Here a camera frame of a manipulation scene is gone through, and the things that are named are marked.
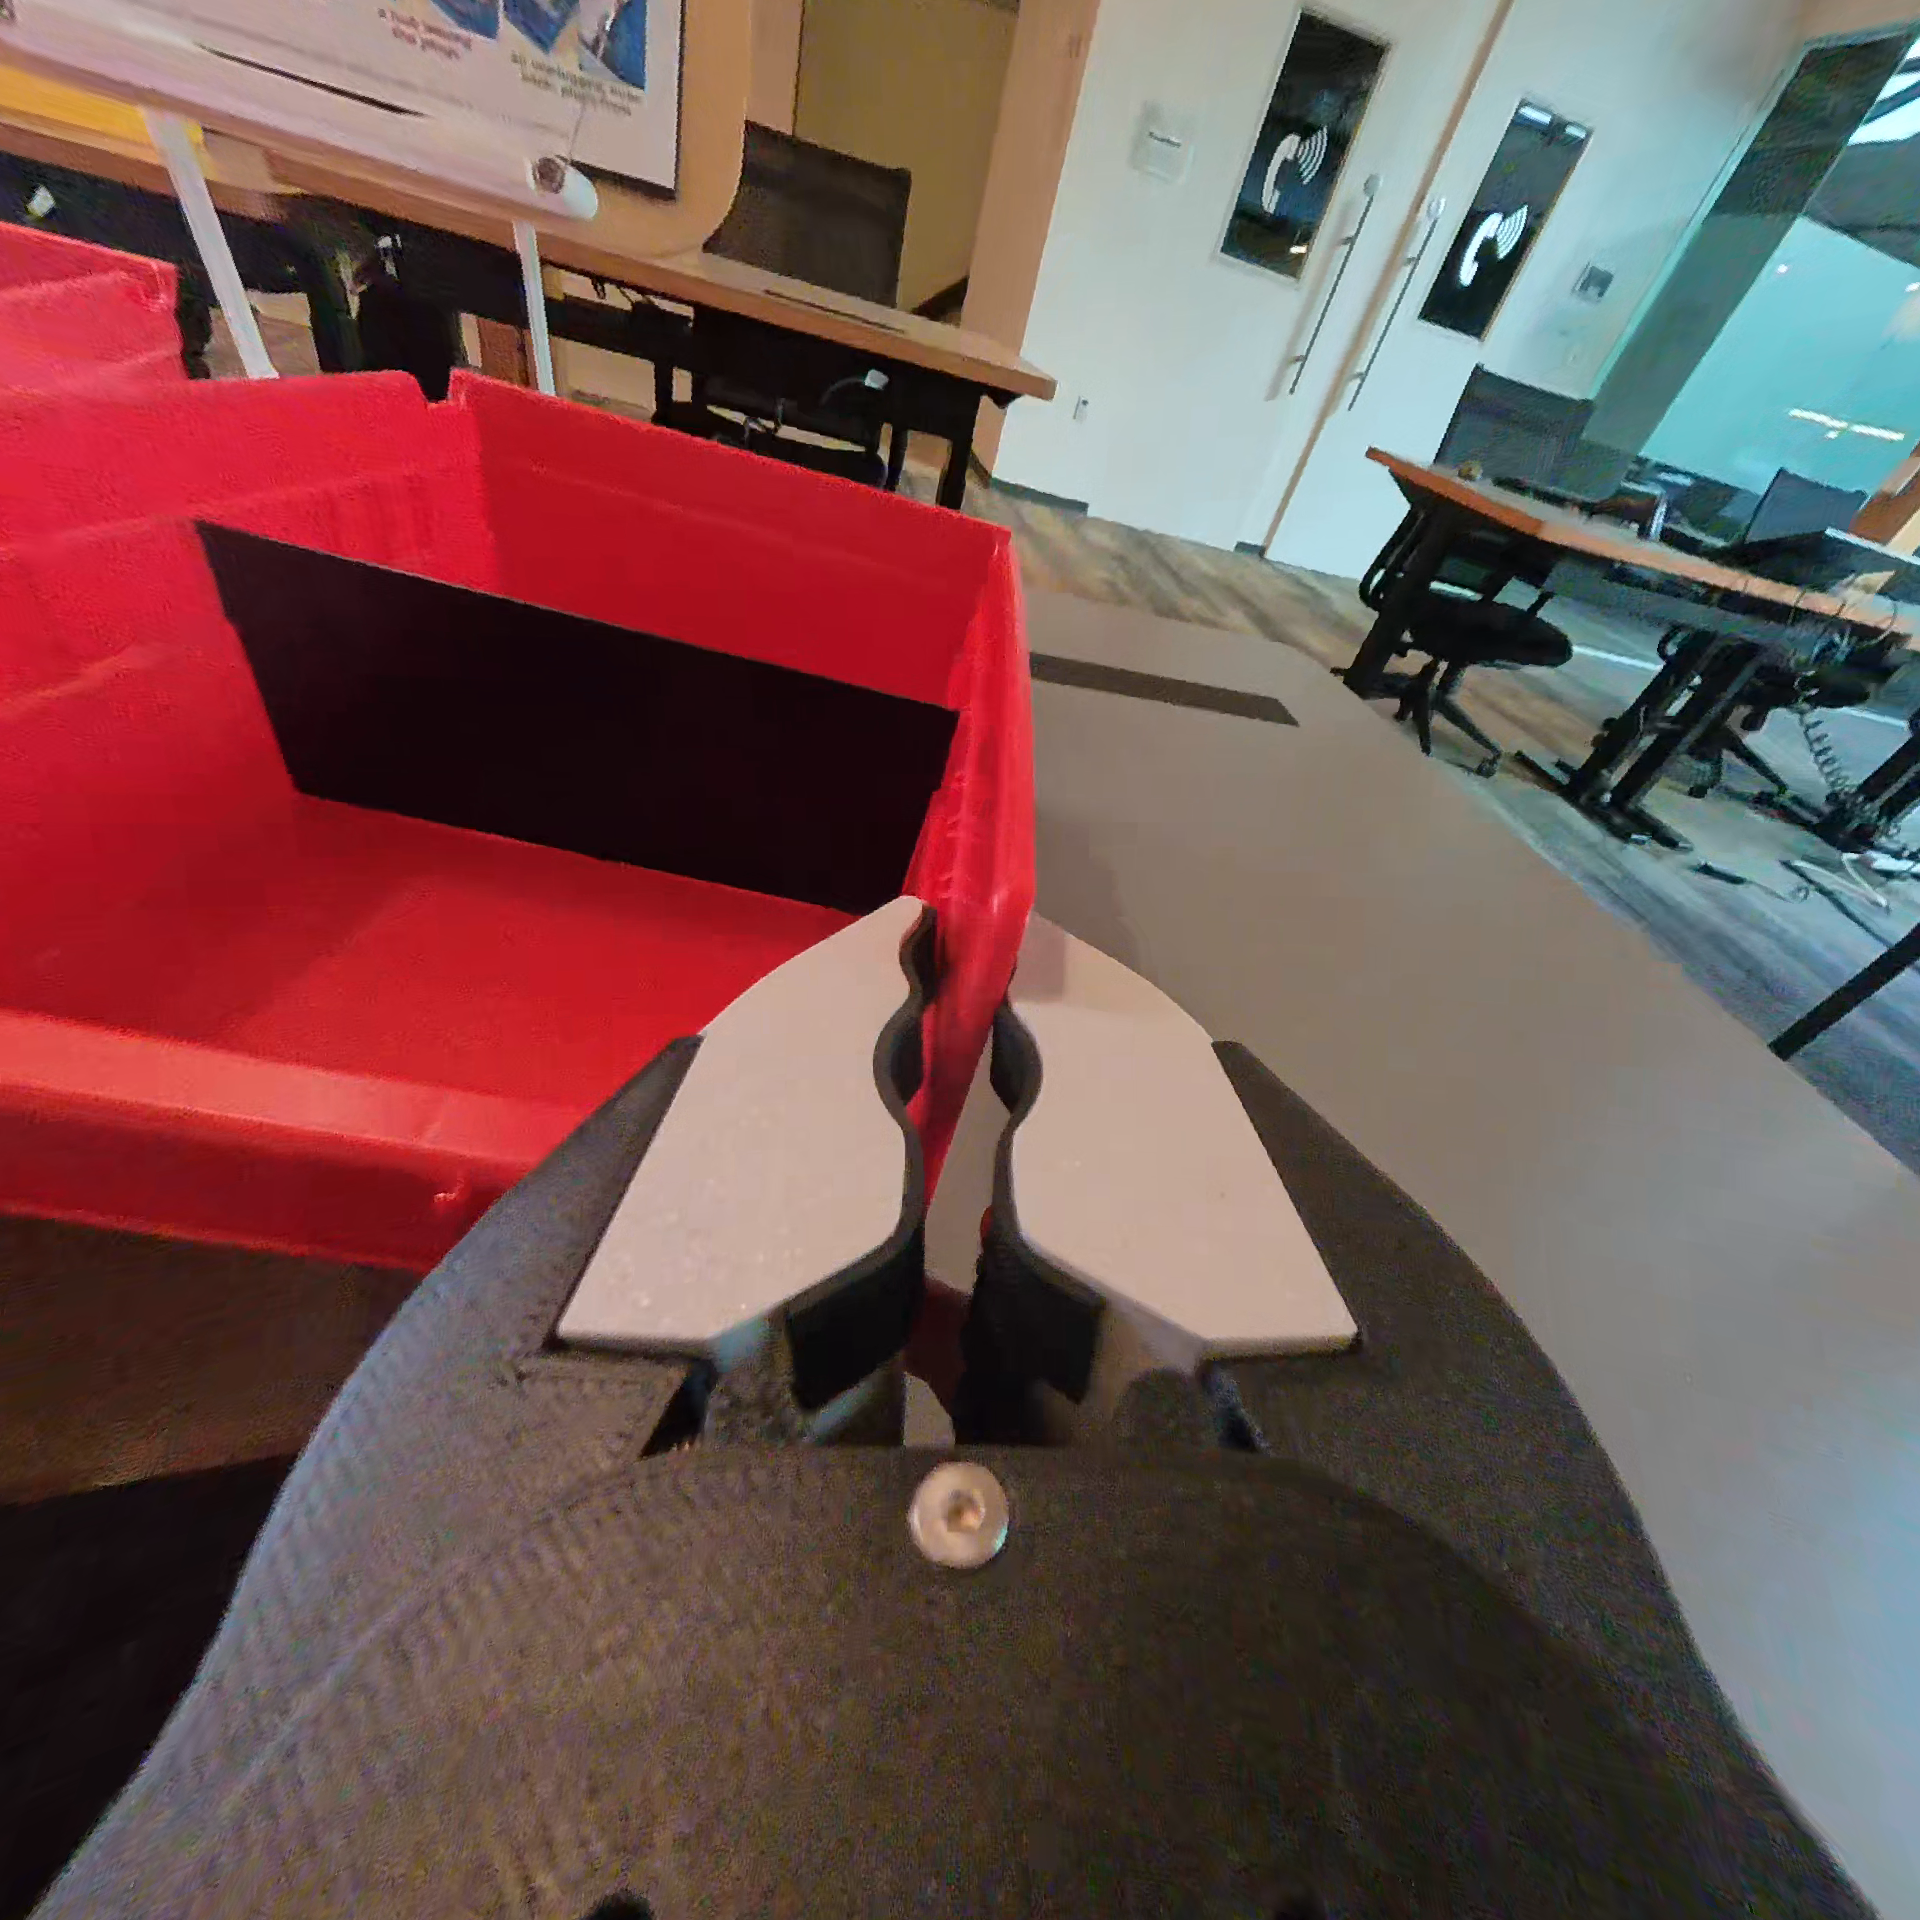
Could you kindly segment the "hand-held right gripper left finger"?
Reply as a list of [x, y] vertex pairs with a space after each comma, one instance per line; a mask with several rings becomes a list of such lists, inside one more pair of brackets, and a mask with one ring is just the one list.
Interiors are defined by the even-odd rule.
[[558, 1346], [725, 1376], [781, 1343], [803, 1409], [893, 1366], [923, 1297], [911, 1104], [935, 928], [897, 897], [707, 1022], [562, 1304]]

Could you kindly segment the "black office chair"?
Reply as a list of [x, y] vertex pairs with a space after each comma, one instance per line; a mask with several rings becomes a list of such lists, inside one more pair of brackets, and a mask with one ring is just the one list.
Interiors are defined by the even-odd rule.
[[[912, 179], [750, 123], [741, 181], [705, 254], [895, 308]], [[689, 400], [712, 431], [799, 467], [880, 481], [872, 367], [846, 346], [715, 316], [696, 325], [705, 371]]]
[[1457, 703], [1466, 673], [1556, 672], [1573, 656], [1569, 636], [1542, 620], [1537, 606], [1512, 607], [1497, 597], [1461, 597], [1438, 587], [1427, 587], [1415, 602], [1402, 648], [1421, 655], [1425, 667], [1411, 675], [1381, 672], [1361, 694], [1395, 696], [1395, 723], [1413, 729], [1422, 756], [1430, 753], [1433, 720], [1444, 720], [1479, 750], [1474, 767], [1477, 780], [1492, 780], [1500, 771], [1503, 752]]

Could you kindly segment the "phone icon glass door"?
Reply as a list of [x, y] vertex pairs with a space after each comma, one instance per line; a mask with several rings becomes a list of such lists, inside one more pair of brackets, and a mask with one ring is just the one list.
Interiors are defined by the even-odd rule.
[[1429, 287], [1422, 325], [1486, 337], [1590, 137], [1586, 123], [1517, 104]]
[[1371, 104], [1389, 47], [1298, 14], [1221, 235], [1228, 261], [1298, 280]]

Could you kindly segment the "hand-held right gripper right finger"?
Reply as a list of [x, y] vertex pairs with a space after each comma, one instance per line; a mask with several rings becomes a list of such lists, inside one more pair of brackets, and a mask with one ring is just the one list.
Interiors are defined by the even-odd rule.
[[1207, 1029], [1032, 920], [995, 1016], [1004, 1110], [975, 1328], [1044, 1413], [1112, 1413], [1141, 1376], [1343, 1355], [1356, 1319]]

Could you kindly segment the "black disc-top stand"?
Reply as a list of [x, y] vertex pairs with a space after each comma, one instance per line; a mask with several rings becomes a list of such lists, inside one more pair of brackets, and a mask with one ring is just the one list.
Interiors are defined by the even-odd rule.
[[1918, 946], [1920, 930], [1916, 924], [1875, 960], [1836, 987], [1830, 996], [1823, 997], [1811, 1011], [1788, 1022], [1788, 1028], [1767, 1044], [1771, 1056], [1791, 1061], [1807, 1046], [1823, 1039], [1834, 1028], [1912, 971], [1918, 966]]

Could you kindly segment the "wooden office desk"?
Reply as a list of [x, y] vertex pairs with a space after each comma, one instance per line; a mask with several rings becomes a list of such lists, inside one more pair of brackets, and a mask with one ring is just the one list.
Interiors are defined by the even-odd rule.
[[642, 362], [654, 421], [889, 494], [911, 444], [940, 442], [940, 508], [963, 506], [985, 406], [1058, 391], [983, 335], [717, 254], [544, 275], [551, 332]]
[[1916, 655], [1916, 604], [1788, 584], [1691, 554], [1587, 506], [1383, 448], [1366, 458], [1392, 478], [1405, 516], [1361, 581], [1374, 622], [1342, 672], [1343, 689], [1359, 698], [1381, 672], [1411, 675], [1425, 667], [1402, 643], [1427, 587], [1537, 606], [1538, 617], [1548, 604], [1579, 602], [1675, 637], [1654, 677], [1597, 729], [1582, 761], [1532, 769], [1559, 800], [1626, 842], [1689, 850], [1647, 812], [1647, 799], [1677, 756], [1691, 756], [1739, 707], [1766, 667], [1811, 669], [1860, 651]]

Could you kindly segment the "instruction poster on stand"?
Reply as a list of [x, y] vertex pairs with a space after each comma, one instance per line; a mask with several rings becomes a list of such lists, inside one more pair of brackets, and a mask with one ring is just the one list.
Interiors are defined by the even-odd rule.
[[417, 159], [391, 163], [295, 141], [288, 133], [216, 126], [186, 109], [107, 91], [67, 72], [18, 59], [3, 65], [36, 72], [75, 91], [114, 98], [138, 111], [162, 179], [173, 188], [186, 233], [212, 280], [218, 310], [250, 379], [274, 379], [232, 247], [218, 222], [212, 165], [231, 148], [259, 158], [268, 195], [307, 195], [379, 205], [422, 225], [507, 242], [516, 256], [519, 306], [531, 346], [533, 379], [557, 395], [544, 310], [544, 269], [570, 265], [585, 275], [618, 277], [661, 254], [696, 250], [731, 211], [745, 148], [751, 78], [750, 4], [682, 4], [680, 185], [659, 197], [610, 179], [589, 179], [558, 162], [535, 165], [526, 181], [450, 181]]

